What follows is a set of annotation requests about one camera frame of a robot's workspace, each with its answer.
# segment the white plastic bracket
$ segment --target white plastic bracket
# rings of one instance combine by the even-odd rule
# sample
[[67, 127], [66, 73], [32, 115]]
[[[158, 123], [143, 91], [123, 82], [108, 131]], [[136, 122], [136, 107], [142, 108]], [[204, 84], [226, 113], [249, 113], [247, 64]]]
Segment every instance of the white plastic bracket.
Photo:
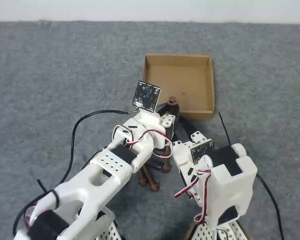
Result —
[[207, 141], [207, 138], [199, 131], [196, 131], [194, 132], [192, 135], [191, 135], [191, 140], [196, 143], [196, 144], [199, 144], [199, 143], [202, 143], [202, 142], [206, 142]]
[[176, 116], [171, 114], [165, 114], [160, 118], [160, 124], [164, 126], [166, 129], [170, 128], [172, 124], [174, 124]]

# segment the cardboard box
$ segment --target cardboard box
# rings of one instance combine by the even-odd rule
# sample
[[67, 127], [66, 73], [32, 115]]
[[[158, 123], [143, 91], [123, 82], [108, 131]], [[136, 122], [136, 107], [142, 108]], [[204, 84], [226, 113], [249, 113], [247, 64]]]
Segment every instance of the cardboard box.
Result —
[[186, 118], [209, 120], [212, 117], [215, 87], [208, 55], [146, 54], [143, 80], [162, 89], [159, 104], [174, 96]]

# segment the black wire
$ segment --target black wire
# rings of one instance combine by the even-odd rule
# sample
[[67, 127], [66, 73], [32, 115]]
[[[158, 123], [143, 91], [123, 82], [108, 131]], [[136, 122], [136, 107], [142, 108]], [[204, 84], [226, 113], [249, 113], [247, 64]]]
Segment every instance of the black wire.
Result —
[[81, 170], [84, 169], [84, 168], [90, 163], [90, 161], [91, 161], [98, 153], [100, 153], [101, 151], [102, 151], [102, 150], [96, 151], [96, 152], [89, 158], [89, 160], [85, 162], [85, 164], [83, 165], [83, 167], [81, 168]]
[[43, 190], [44, 193], [47, 192], [47, 189], [45, 188], [45, 186], [42, 184], [40, 179], [37, 179], [36, 182], [39, 184], [40, 188]]
[[285, 236], [284, 236], [284, 231], [283, 231], [283, 228], [282, 228], [280, 210], [279, 210], [277, 201], [276, 201], [274, 195], [272, 194], [272, 192], [270, 191], [270, 189], [269, 189], [268, 185], [266, 184], [265, 180], [258, 173], [256, 174], [256, 177], [260, 180], [260, 182], [264, 186], [266, 192], [269, 194], [269, 196], [270, 196], [270, 198], [271, 198], [271, 200], [273, 202], [273, 205], [274, 205], [274, 208], [275, 208], [275, 211], [276, 211], [276, 217], [278, 219], [279, 231], [280, 231], [281, 239], [284, 240]]
[[223, 120], [223, 118], [222, 118], [222, 116], [221, 116], [221, 113], [220, 113], [220, 112], [219, 112], [219, 117], [220, 117], [220, 119], [221, 119], [221, 123], [222, 123], [223, 129], [224, 129], [224, 131], [225, 131], [226, 138], [228, 139], [228, 143], [229, 143], [229, 145], [231, 146], [231, 142], [230, 142], [229, 134], [228, 134], [228, 131], [227, 131], [227, 129], [226, 129], [226, 126], [225, 126], [225, 123], [224, 123], [224, 120]]
[[[229, 135], [228, 135], [228, 131], [226, 129], [226, 126], [224, 124], [224, 120], [222, 119], [220, 112], [219, 112], [219, 116], [220, 116], [220, 119], [221, 119], [221, 122], [222, 122], [222, 126], [224, 128], [226, 137], [228, 138], [229, 145], [231, 146], [230, 138], [229, 138]], [[270, 191], [270, 189], [269, 189], [268, 185], [266, 184], [265, 180], [263, 180], [263, 178], [258, 173], [256, 174], [256, 177], [260, 180], [260, 182], [264, 186], [266, 192], [269, 194], [269, 196], [270, 196], [270, 198], [271, 198], [271, 200], [273, 202], [273, 205], [274, 205], [274, 208], [275, 208], [275, 211], [276, 211], [276, 217], [278, 219], [278, 225], [279, 225], [279, 231], [280, 231], [280, 235], [281, 235], [281, 240], [285, 240], [284, 231], [283, 231], [283, 228], [282, 228], [280, 210], [279, 210], [277, 201], [276, 201], [274, 195], [272, 194], [272, 192]]]
[[[58, 183], [58, 185], [62, 184], [67, 176], [69, 175], [70, 171], [71, 171], [71, 168], [72, 168], [72, 165], [73, 165], [73, 162], [74, 162], [74, 151], [75, 151], [75, 136], [76, 136], [76, 130], [79, 126], [79, 124], [89, 118], [89, 117], [92, 117], [94, 115], [97, 115], [97, 114], [108, 114], [108, 113], [113, 113], [113, 114], [123, 114], [123, 115], [129, 115], [129, 114], [132, 114], [134, 112], [136, 112], [138, 109], [136, 109], [135, 111], [132, 111], [132, 112], [128, 112], [128, 111], [121, 111], [121, 110], [99, 110], [99, 111], [93, 111], [87, 115], [84, 115], [83, 117], [81, 117], [74, 125], [73, 127], [73, 130], [72, 130], [72, 135], [71, 135], [71, 153], [70, 153], [70, 162], [68, 164], [68, 168], [65, 172], [65, 174], [63, 175], [62, 179], [60, 180], [60, 182]], [[15, 220], [14, 220], [14, 223], [13, 223], [13, 227], [12, 227], [12, 234], [13, 236], [16, 236], [17, 234], [17, 226], [18, 226], [18, 223], [20, 221], [20, 218], [22, 217], [22, 215], [26, 212], [26, 210], [28, 208], [30, 208], [31, 206], [33, 206], [35, 203], [37, 203], [40, 199], [44, 198], [48, 193], [50, 193], [50, 191], [46, 191], [44, 192], [43, 194], [37, 196], [36, 198], [34, 198], [32, 201], [30, 201], [27, 205], [25, 205], [21, 211], [17, 214], [17, 216], [15, 217]]]

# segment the perforated plate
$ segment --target perforated plate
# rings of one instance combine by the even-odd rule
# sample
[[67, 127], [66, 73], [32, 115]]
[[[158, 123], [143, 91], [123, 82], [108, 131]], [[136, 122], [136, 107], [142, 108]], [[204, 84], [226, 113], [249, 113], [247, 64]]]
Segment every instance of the perforated plate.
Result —
[[[237, 221], [231, 222], [229, 227], [226, 229], [228, 240], [249, 240], [243, 230], [240, 228]], [[227, 236], [224, 231], [218, 230], [219, 237], [221, 240], [226, 240]], [[211, 230], [206, 224], [198, 225], [195, 229], [191, 240], [216, 240], [216, 232]]]
[[247, 236], [245, 235], [244, 231], [241, 229], [237, 221], [234, 221], [230, 223], [230, 227], [232, 231], [234, 232], [235, 239], [236, 240], [249, 240]]
[[171, 114], [165, 114], [160, 119], [160, 124], [165, 128], [170, 128], [171, 125], [175, 122], [176, 117]]
[[95, 158], [91, 160], [92, 163], [98, 164], [104, 170], [115, 176], [120, 183], [129, 180], [132, 174], [132, 167], [120, 157], [115, 155], [108, 149], [100, 152]]
[[95, 240], [121, 240], [119, 232], [114, 222]]

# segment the circuit board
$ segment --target circuit board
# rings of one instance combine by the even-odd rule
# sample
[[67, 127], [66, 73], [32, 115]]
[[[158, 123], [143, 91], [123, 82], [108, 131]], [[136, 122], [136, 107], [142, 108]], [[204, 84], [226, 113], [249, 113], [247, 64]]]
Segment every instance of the circuit board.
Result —
[[214, 150], [214, 142], [211, 139], [201, 144], [196, 144], [190, 148], [192, 162], [194, 165], [198, 164], [198, 161], [205, 155], [207, 152], [212, 152]]
[[160, 92], [160, 87], [139, 81], [132, 104], [153, 113], [156, 110]]

